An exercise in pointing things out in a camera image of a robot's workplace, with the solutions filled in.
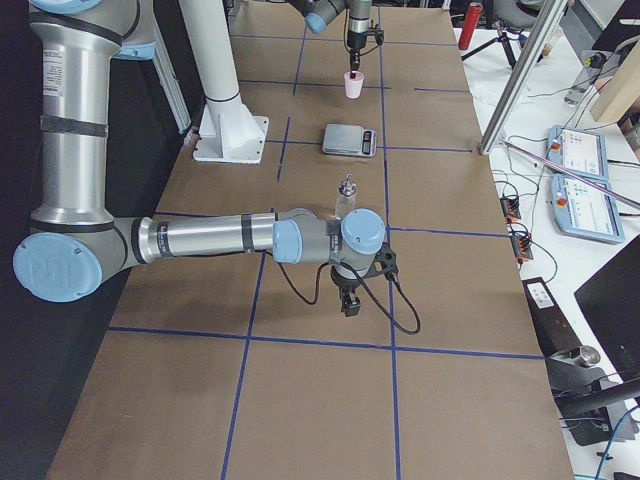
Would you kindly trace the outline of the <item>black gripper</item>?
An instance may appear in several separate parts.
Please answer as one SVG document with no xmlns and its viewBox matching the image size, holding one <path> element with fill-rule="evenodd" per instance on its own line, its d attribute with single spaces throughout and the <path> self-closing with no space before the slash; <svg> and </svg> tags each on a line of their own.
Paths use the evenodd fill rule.
<svg viewBox="0 0 640 480">
<path fill-rule="evenodd" d="M 348 276 L 345 276 L 336 265 L 331 267 L 331 279 L 338 287 L 342 299 L 341 312 L 345 317 L 350 317 L 357 315 L 360 311 L 361 302 L 356 295 L 360 281 L 353 276 L 351 271 L 347 271 L 347 273 Z"/>
<path fill-rule="evenodd" d="M 356 78 L 360 69 L 360 51 L 366 45 L 366 20 L 349 17 L 347 22 L 347 47 L 349 51 L 350 78 Z"/>
</svg>

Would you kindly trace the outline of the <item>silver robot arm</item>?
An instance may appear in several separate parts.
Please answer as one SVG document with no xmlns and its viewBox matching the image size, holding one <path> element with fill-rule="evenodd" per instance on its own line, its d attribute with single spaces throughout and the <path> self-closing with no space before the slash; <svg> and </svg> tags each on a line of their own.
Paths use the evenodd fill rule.
<svg viewBox="0 0 640 480">
<path fill-rule="evenodd" d="M 372 2 L 369 0 L 289 0 L 314 33 L 322 33 L 339 14 L 346 11 L 346 49 L 349 53 L 351 77 L 360 69 L 361 51 L 365 48 L 370 27 Z"/>
<path fill-rule="evenodd" d="M 43 44 L 43 200 L 16 248 L 20 284 L 50 302 L 92 294 L 115 274 L 161 258 L 268 253 L 281 264 L 329 268 L 347 316 L 368 277 L 388 275 L 382 218 L 358 209 L 320 219 L 305 209 L 155 221 L 116 218 L 105 206 L 110 65 L 155 53 L 149 1 L 33 1 Z"/>
</svg>

